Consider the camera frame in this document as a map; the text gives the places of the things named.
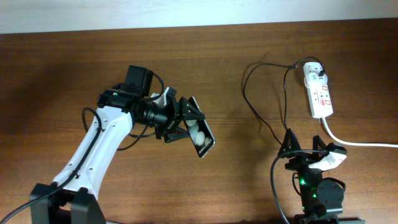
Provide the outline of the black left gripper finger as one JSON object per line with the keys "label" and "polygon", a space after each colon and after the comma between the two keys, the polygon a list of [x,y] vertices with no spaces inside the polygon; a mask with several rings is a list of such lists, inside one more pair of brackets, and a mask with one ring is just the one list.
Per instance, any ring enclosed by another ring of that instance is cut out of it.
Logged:
{"label": "black left gripper finger", "polygon": [[179,100],[180,104],[180,115],[184,121],[190,120],[204,120],[205,115],[199,109],[194,97],[186,99],[181,97]]}
{"label": "black left gripper finger", "polygon": [[177,126],[172,131],[167,131],[164,134],[164,142],[171,143],[171,142],[178,141],[178,140],[184,139],[184,138],[189,138],[189,137],[190,137],[189,132],[186,129],[183,129],[180,126]]}

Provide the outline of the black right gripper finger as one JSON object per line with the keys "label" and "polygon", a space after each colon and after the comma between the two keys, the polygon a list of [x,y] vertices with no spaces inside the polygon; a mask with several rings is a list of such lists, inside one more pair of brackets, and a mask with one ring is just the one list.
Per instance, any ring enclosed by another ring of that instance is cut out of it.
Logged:
{"label": "black right gripper finger", "polygon": [[317,153],[324,153],[326,144],[322,141],[321,137],[316,135],[313,137],[312,150]]}
{"label": "black right gripper finger", "polygon": [[294,157],[296,153],[301,150],[302,149],[296,135],[291,129],[287,129],[277,156]]}

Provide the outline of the black smartphone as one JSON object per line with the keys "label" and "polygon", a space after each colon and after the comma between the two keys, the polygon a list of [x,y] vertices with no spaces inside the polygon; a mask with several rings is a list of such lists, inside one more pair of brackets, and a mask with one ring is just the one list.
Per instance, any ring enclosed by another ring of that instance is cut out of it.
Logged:
{"label": "black smartphone", "polygon": [[206,117],[204,120],[190,120],[183,122],[189,132],[190,139],[199,158],[205,157],[216,144],[215,137],[206,121]]}

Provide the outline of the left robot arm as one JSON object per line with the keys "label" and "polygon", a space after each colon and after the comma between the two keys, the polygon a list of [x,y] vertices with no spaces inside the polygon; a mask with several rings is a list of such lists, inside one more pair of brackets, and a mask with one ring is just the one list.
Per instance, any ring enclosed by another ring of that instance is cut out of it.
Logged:
{"label": "left robot arm", "polygon": [[100,94],[91,125],[65,168],[50,185],[30,194],[32,223],[106,223],[98,204],[103,178],[136,123],[153,128],[166,143],[190,138],[199,157],[215,145],[205,115],[193,97],[176,99],[173,88],[150,94],[151,70],[131,65],[124,82]]}

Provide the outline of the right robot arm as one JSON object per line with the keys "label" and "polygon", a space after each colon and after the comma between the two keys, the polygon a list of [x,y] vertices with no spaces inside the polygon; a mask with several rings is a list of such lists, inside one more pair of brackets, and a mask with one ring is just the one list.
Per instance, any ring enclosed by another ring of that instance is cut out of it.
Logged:
{"label": "right robot arm", "polygon": [[346,158],[346,149],[338,144],[325,144],[320,136],[313,137],[311,149],[302,149],[291,129],[285,132],[273,169],[279,159],[288,159],[285,169],[291,170],[294,186],[301,198],[302,214],[294,216],[294,223],[365,223],[359,218],[339,218],[343,213],[346,191],[344,182],[324,177],[325,171],[337,168]]}

